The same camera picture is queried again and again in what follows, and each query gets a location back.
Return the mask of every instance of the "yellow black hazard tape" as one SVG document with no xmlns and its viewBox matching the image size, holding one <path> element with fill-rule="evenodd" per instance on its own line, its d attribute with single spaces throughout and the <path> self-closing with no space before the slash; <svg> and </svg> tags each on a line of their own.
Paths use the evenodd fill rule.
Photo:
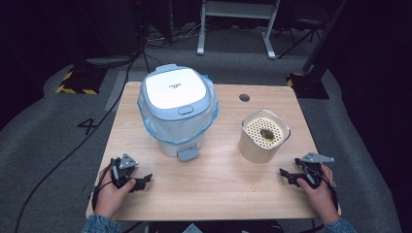
<svg viewBox="0 0 412 233">
<path fill-rule="evenodd" d="M 82 75 L 87 77 L 80 77 L 80 73 L 75 71 L 72 67 L 64 76 L 63 81 L 57 88 L 57 93 L 70 94 L 98 94 L 100 85 L 106 75 L 107 70 L 93 70 L 92 72 L 84 72 Z"/>
<path fill-rule="evenodd" d="M 290 73 L 290 74 L 288 74 L 286 76 L 286 82 L 287 82 L 288 87 L 293 88 L 292 78 L 297 77 L 297 76 L 303 77 L 303 76 L 306 76 L 306 74 L 302 74 L 302 73 Z"/>
</svg>

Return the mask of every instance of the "metal stand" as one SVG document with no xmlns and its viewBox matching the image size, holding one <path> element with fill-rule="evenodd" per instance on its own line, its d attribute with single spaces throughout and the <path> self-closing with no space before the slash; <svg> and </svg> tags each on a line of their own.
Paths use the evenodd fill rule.
<svg viewBox="0 0 412 233">
<path fill-rule="evenodd" d="M 318 33 L 318 31 L 310 31 L 310 32 L 306 33 L 306 35 L 303 36 L 302 38 L 300 38 L 300 40 L 298 40 L 296 43 L 294 42 L 294 39 L 293 39 L 293 46 L 291 46 L 291 47 L 288 48 L 286 51 L 284 51 L 284 52 L 278 57 L 278 59 L 281 59 L 281 58 L 282 58 L 284 55 L 286 55 L 290 50 L 293 50 L 297 45 L 300 44 L 300 42 L 302 42 L 303 40 L 305 40 L 308 36 L 311 36 L 310 42 L 312 42 L 313 34 L 314 34 L 315 32 Z"/>
<path fill-rule="evenodd" d="M 288 74 L 286 81 L 294 90 L 296 98 L 329 99 L 322 80 L 313 79 L 310 74 Z"/>
<path fill-rule="evenodd" d="M 234 2 L 215 2 L 203 0 L 201 11 L 201 26 L 199 42 L 197 44 L 197 55 L 204 54 L 205 45 L 205 22 L 206 16 L 215 17 L 249 17 L 269 19 L 266 32 L 262 32 L 261 36 L 267 50 L 267 55 L 270 59 L 275 59 L 275 52 L 269 41 L 269 36 L 272 31 L 273 22 L 275 21 L 278 12 L 279 0 L 275 4 L 250 4 L 250 3 L 234 3 Z"/>
</svg>

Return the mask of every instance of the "dark background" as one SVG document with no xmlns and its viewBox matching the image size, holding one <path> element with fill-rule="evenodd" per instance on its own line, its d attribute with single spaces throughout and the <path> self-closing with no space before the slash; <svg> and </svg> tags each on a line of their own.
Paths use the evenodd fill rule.
<svg viewBox="0 0 412 233">
<path fill-rule="evenodd" d="M 110 33 L 99 30 L 99 22 L 105 19 L 104 9 L 91 0 L 80 2 L 90 22 L 76 2 L 60 1 L 71 19 L 65 29 L 74 29 L 84 57 L 109 54 L 89 25 L 94 25 L 102 38 Z M 134 7 L 145 7 L 144 12 L 140 11 L 139 24 L 151 21 L 166 37 L 170 21 L 157 16 L 173 13 L 176 27 L 199 21 L 200 2 L 173 0 L 170 9 L 166 0 L 152 1 L 164 8 L 154 8 L 145 1 L 129 1 Z M 41 99 L 45 81 L 72 63 L 61 33 L 55 30 L 56 21 L 51 20 L 48 4 L 20 0 L 1 8 L 0 129 Z M 136 11 L 129 12 L 130 18 Z M 315 61 L 315 66 L 326 66 L 339 82 L 348 115 L 393 193 L 404 232 L 412 232 L 408 217 L 412 207 L 408 190 L 412 177 L 410 12 L 407 1 L 349 0 Z M 128 38 L 130 26 L 120 30 Z"/>
</svg>

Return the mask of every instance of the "black cable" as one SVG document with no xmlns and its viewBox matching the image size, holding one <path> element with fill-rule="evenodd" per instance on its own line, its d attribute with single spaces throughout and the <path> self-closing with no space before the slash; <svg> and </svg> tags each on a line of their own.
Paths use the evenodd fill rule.
<svg viewBox="0 0 412 233">
<path fill-rule="evenodd" d="M 127 230 L 123 231 L 123 233 L 129 233 L 130 231 L 132 231 L 134 228 L 136 228 L 137 226 L 139 226 L 140 224 L 142 224 L 143 221 L 138 221 L 136 223 L 134 223 L 134 225 L 132 225 L 130 228 L 128 228 Z"/>
<path fill-rule="evenodd" d="M 24 209 L 27 206 L 28 202 L 30 201 L 31 197 L 33 194 L 36 192 L 36 190 L 39 188 L 39 186 L 64 162 L 66 161 L 73 153 L 75 153 L 89 138 L 93 133 L 99 128 L 99 126 L 103 123 L 103 121 L 106 119 L 106 117 L 109 115 L 109 113 L 115 108 L 115 106 L 118 104 L 124 90 L 125 84 L 128 82 L 128 74 L 130 71 L 131 66 L 133 65 L 133 62 L 136 60 L 138 54 L 135 55 L 134 59 L 129 63 L 127 70 L 126 70 L 126 77 L 124 79 L 124 84 L 123 88 L 121 89 L 120 95 L 116 102 L 113 104 L 113 106 L 110 108 L 110 110 L 106 113 L 106 115 L 103 116 L 103 118 L 98 122 L 96 127 L 94 127 L 90 133 L 72 150 L 70 151 L 63 159 L 61 159 L 33 188 L 33 190 L 30 192 L 28 195 L 27 199 L 24 201 L 20 212 L 18 213 L 17 221 L 16 221 L 16 227 L 15 227 L 15 233 L 18 233 L 18 227 L 20 225 L 21 217 L 23 215 Z"/>
<path fill-rule="evenodd" d="M 103 173 L 101 175 L 101 177 L 99 178 L 99 182 L 97 183 L 97 186 L 94 188 L 92 196 L 91 196 L 91 208 L 94 209 L 96 208 L 96 204 L 97 204 L 97 198 L 99 196 L 99 192 L 100 190 L 106 186 L 107 184 L 111 183 L 105 183 L 103 186 L 101 186 L 104 177 L 106 177 L 107 172 L 110 170 L 110 168 L 113 166 L 113 162 L 111 162 L 109 165 L 107 165 L 107 167 L 105 169 L 103 169 Z"/>
<path fill-rule="evenodd" d="M 320 174 L 319 172 L 314 171 L 313 169 L 310 169 L 309 167 L 307 169 L 308 169 L 308 171 L 311 171 L 312 173 L 314 173 L 316 176 L 320 177 L 322 179 L 322 181 L 326 183 L 327 188 L 329 188 L 329 190 L 330 190 L 330 197 L 332 198 L 333 206 L 335 207 L 336 211 L 338 211 L 339 207 L 338 207 L 338 204 L 337 204 L 336 191 L 333 188 L 333 186 L 331 185 L 329 178 L 325 174 Z M 302 231 L 300 233 L 318 232 L 324 227 L 325 226 L 323 224 L 315 227 L 315 221 L 312 219 L 312 229 L 305 230 L 305 231 Z"/>
<path fill-rule="evenodd" d="M 150 58 L 150 59 L 152 59 L 152 60 L 157 61 L 158 65 L 161 66 L 161 62 L 160 62 L 159 59 L 156 59 L 156 58 L 154 58 L 154 57 L 152 57 L 152 56 L 149 56 L 149 55 L 147 55 L 146 53 L 145 53 L 145 56 L 147 56 L 148 58 Z"/>
<path fill-rule="evenodd" d="M 171 46 L 173 46 L 174 44 L 176 44 L 177 42 L 183 42 L 186 40 L 191 39 L 193 36 L 195 35 L 190 35 L 190 33 L 192 34 L 193 32 L 200 30 L 200 24 L 195 25 L 192 29 L 176 29 L 177 33 L 172 33 L 172 40 L 173 42 L 169 42 L 167 41 L 164 37 L 161 36 L 157 36 L 157 31 L 152 31 L 149 33 L 149 35 L 146 37 L 147 41 L 149 42 L 155 42 L 155 41 L 161 41 L 161 45 L 154 45 L 154 44 L 150 44 L 149 42 L 145 44 L 145 46 L 147 48 L 150 49 L 167 49 Z"/>
<path fill-rule="evenodd" d="M 143 49 L 142 52 L 143 52 L 143 55 L 145 56 L 145 62 L 146 62 L 146 68 L 148 69 L 148 74 L 150 74 L 151 69 L 149 68 L 148 58 L 146 57 L 145 50 Z"/>
<path fill-rule="evenodd" d="M 104 186 L 106 186 L 106 185 L 109 184 L 109 183 L 112 183 L 112 182 L 107 182 L 107 183 L 103 184 L 103 185 L 99 188 L 99 191 L 100 191 Z"/>
</svg>

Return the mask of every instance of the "sleeve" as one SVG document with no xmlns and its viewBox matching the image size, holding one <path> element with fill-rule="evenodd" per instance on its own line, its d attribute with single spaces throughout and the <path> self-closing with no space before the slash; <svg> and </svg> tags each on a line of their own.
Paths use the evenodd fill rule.
<svg viewBox="0 0 412 233">
<path fill-rule="evenodd" d="M 357 233 L 354 226 L 345 219 L 339 219 L 333 223 L 326 225 L 322 233 Z"/>
<path fill-rule="evenodd" d="M 97 215 L 91 215 L 87 218 L 82 233 L 120 233 L 120 226 L 117 222 Z"/>
</svg>

